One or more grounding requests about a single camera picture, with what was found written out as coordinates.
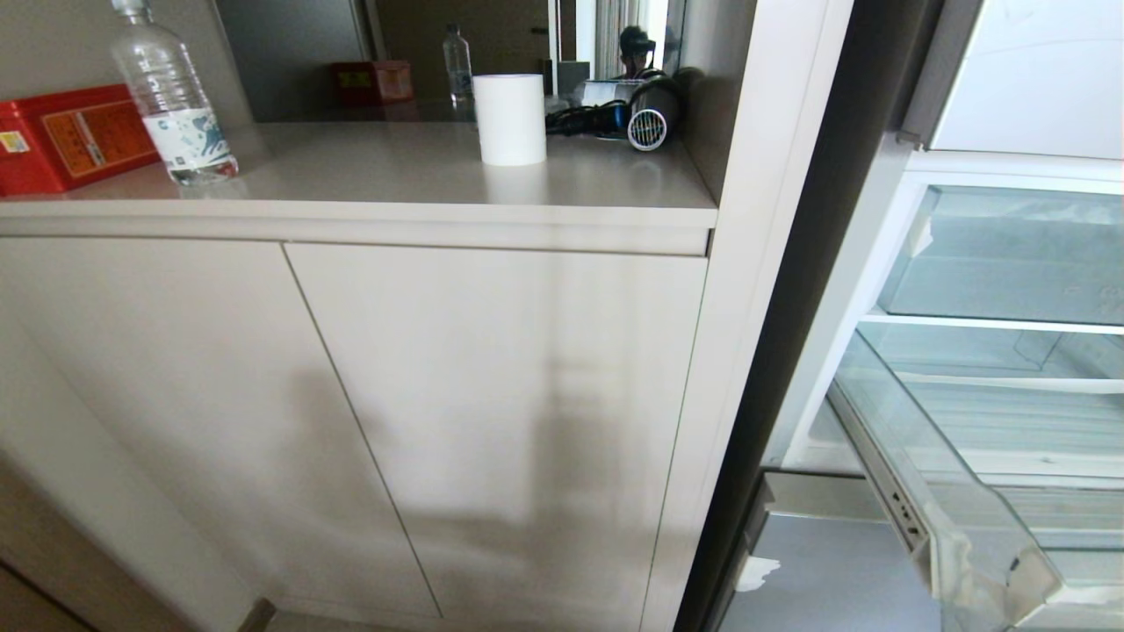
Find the cabinet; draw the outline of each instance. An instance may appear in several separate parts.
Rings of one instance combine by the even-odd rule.
[[[436,615],[279,244],[6,238],[0,280],[252,589]]]
[[[444,616],[636,630],[706,260],[285,251]]]

